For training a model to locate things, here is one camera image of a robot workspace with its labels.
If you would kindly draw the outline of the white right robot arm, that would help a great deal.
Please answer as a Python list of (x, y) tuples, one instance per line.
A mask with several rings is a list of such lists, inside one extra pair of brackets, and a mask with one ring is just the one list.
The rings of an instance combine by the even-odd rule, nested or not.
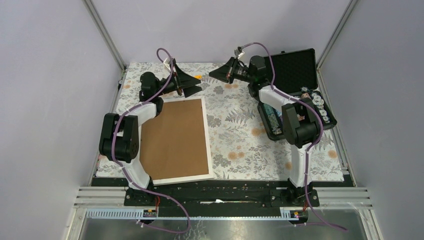
[(224, 65), (208, 74), (221, 82), (232, 84), (240, 80), (248, 84), (252, 98), (279, 111), (282, 116), (282, 133), (291, 145), (292, 170), (289, 174), (290, 189), (287, 201), (293, 206), (301, 205), (310, 192), (310, 151), (323, 134), (323, 123), (310, 99), (290, 95), (276, 85), (277, 67), (272, 57), (255, 55), (248, 66), (237, 57), (231, 57)]

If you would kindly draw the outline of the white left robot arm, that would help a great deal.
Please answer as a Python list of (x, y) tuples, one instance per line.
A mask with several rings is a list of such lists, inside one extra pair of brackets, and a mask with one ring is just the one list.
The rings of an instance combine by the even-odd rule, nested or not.
[(151, 177), (141, 162), (142, 125), (161, 114), (162, 95), (177, 92), (190, 97), (200, 91), (201, 80), (182, 71), (176, 63), (169, 66), (168, 77), (159, 79), (147, 71), (140, 76), (139, 103), (122, 114), (104, 116), (99, 140), (99, 153), (116, 163), (125, 175), (128, 185), (138, 189), (136, 199), (144, 206), (152, 204), (155, 192), (148, 187)]

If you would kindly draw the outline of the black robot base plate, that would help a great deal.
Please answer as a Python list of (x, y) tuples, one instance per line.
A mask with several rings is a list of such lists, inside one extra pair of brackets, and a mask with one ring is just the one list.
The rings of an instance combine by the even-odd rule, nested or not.
[[(218, 215), (270, 213), (280, 207), (302, 209), (307, 200), (305, 193), (293, 193), (287, 180), (278, 181), (241, 181), (241, 180), (203, 180), (189, 183), (153, 186), (148, 190), (159, 193), (155, 196), (141, 190), (128, 187), (123, 178), (94, 180), (96, 187), (123, 187), (123, 205), (125, 207), (153, 207), (156, 210), (170, 212), (172, 216), (189, 216), (202, 213)], [(171, 196), (182, 204), (181, 209)]]

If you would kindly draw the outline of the white picture frame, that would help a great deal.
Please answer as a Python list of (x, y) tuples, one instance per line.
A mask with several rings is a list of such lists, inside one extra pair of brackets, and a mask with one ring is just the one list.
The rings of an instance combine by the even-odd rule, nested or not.
[(156, 186), (211, 180), (204, 96), (166, 99), (162, 112), (141, 125), (139, 161)]

